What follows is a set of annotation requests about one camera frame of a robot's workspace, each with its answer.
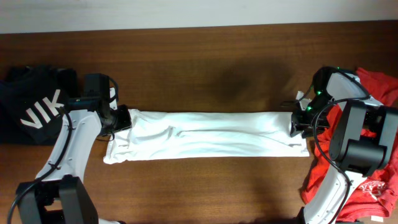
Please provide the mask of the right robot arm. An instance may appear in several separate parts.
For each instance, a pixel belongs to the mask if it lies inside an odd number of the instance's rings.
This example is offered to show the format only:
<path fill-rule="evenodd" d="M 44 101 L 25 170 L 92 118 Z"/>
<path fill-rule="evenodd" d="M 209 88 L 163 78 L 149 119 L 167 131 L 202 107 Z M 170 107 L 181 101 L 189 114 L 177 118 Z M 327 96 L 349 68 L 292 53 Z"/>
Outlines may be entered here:
<path fill-rule="evenodd" d="M 314 198 L 294 223 L 335 223 L 355 188 L 390 161 L 397 110 L 377 101 L 349 70 L 322 67 L 313 76 L 315 97 L 291 115 L 290 136 L 318 137 L 329 126 L 326 114 L 338 105 L 342 115 L 329 151 L 321 153 L 328 171 Z"/>

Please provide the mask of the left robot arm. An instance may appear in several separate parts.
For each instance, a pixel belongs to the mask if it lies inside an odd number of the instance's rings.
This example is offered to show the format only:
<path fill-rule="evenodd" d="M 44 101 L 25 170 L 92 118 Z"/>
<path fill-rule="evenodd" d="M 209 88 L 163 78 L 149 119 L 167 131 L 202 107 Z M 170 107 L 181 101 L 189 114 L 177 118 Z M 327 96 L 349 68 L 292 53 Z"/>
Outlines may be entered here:
<path fill-rule="evenodd" d="M 19 184 L 7 222 L 18 210 L 22 223 L 106 223 L 83 185 L 91 148 L 98 136 L 114 136 L 131 127 L 126 105 L 118 104 L 118 84 L 109 76 L 85 76 L 83 94 L 67 104 L 44 98 L 62 117 L 62 127 L 47 162 L 32 182 Z"/>

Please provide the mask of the white printed t-shirt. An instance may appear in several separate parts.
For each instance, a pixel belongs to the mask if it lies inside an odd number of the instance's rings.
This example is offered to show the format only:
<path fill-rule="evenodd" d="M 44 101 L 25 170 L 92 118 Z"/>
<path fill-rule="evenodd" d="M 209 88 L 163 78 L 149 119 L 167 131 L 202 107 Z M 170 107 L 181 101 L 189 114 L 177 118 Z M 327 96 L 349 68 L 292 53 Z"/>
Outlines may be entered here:
<path fill-rule="evenodd" d="M 307 157 L 290 136 L 290 112 L 166 113 L 130 109 L 131 128 L 116 133 L 106 164 L 200 157 Z"/>

